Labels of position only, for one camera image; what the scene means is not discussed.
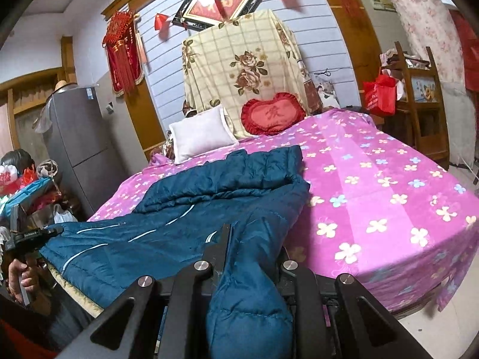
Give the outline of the person's left hand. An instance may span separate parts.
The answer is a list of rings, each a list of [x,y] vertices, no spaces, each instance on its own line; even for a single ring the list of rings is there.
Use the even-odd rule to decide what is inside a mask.
[[[34,257],[26,258],[21,262],[15,258],[8,267],[8,288],[10,295],[24,305],[24,293],[35,296],[39,290],[37,260]]]

